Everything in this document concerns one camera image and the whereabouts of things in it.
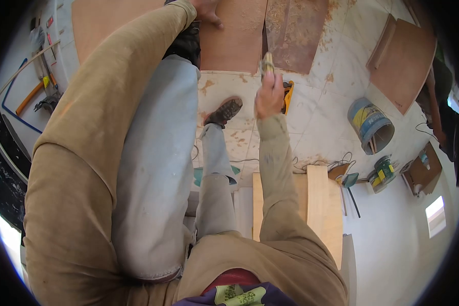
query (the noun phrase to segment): yellow label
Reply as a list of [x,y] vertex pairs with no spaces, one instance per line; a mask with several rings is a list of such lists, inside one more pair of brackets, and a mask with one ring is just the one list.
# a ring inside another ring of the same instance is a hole
[[365,112],[364,109],[365,107],[362,107],[361,109],[359,109],[357,113],[355,113],[355,116],[353,117],[352,122],[355,125],[356,130],[359,130],[362,123],[366,121],[367,112]]
[[377,174],[379,175],[379,178],[380,178],[381,180],[384,180],[384,179],[386,178],[386,176],[384,175],[384,172],[383,172],[382,169],[381,169]]
[[376,177],[376,179],[373,180],[373,187],[376,187],[377,185],[379,185],[380,182],[381,182],[381,179]]
[[44,83],[44,88],[46,88],[48,86],[48,84],[49,84],[49,77],[48,76],[47,77],[45,76],[43,78],[43,83]]

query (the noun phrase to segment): light blue jeans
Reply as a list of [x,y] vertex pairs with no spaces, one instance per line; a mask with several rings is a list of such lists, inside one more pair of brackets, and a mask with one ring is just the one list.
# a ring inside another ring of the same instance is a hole
[[[120,267],[135,278],[161,282],[179,276],[195,240],[183,219],[194,173],[199,78],[186,59],[171,55],[162,60],[124,141],[111,237]],[[228,185],[235,178],[221,127],[208,124],[201,139],[205,164],[197,240],[236,230]]]

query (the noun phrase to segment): window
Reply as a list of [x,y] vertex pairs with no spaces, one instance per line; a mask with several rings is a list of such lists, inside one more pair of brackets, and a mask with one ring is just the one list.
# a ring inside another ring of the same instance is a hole
[[425,214],[427,215],[430,238],[432,238],[445,228],[445,212],[442,196],[438,197],[434,203],[425,209]]

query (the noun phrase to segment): blue pipe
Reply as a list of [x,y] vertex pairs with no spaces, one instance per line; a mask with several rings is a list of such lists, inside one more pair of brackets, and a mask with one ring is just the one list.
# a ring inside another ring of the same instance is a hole
[[[27,58],[24,59],[24,61],[22,62],[22,64],[20,65],[19,69],[27,62]],[[25,122],[24,120],[22,120],[21,117],[19,117],[18,115],[16,115],[14,112],[12,112],[11,110],[9,110],[6,106],[5,106],[5,100],[7,98],[7,95],[9,94],[9,91],[10,91],[10,88],[12,87],[12,84],[15,82],[15,79],[17,77],[15,77],[12,82],[10,82],[10,85],[9,85],[9,88],[7,89],[7,92],[5,93],[5,97],[3,97],[3,101],[2,101],[2,108],[5,109],[7,111],[7,113],[11,114],[15,119],[19,120],[20,122],[24,123],[26,126],[30,127],[31,129],[33,129],[34,131],[38,132],[39,134],[42,134],[43,132],[39,131],[37,128],[35,128],[34,126],[31,126],[30,124],[28,124],[27,122]]]

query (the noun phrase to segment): white tiled floor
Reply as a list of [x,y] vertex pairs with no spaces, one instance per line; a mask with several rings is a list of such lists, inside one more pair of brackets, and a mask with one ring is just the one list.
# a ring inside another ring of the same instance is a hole
[[[71,16],[72,0],[57,0],[58,32],[61,53],[68,79],[78,69]],[[277,70],[284,80],[295,82],[291,106],[287,115],[291,148],[298,162],[294,170],[318,160],[335,161],[347,152],[353,154],[356,164],[352,172],[365,177],[373,164],[382,156],[392,154],[392,160],[402,166],[413,159],[430,138],[415,130],[424,122],[422,112],[414,104],[402,116],[391,102],[369,81],[365,65],[373,51],[388,13],[413,23],[402,0],[330,0],[322,37],[309,74]],[[251,174],[259,171],[259,135],[253,115],[253,101],[260,87],[260,76],[241,72],[202,71],[199,81],[198,128],[202,131],[202,119],[215,110],[227,97],[238,95],[243,108],[224,130],[230,160],[240,168],[239,187],[251,187]],[[375,156],[366,156],[361,143],[347,120],[347,111],[355,99],[365,96],[379,106],[396,128],[394,137],[386,148]],[[199,155],[194,167],[203,167],[202,143],[196,140]]]

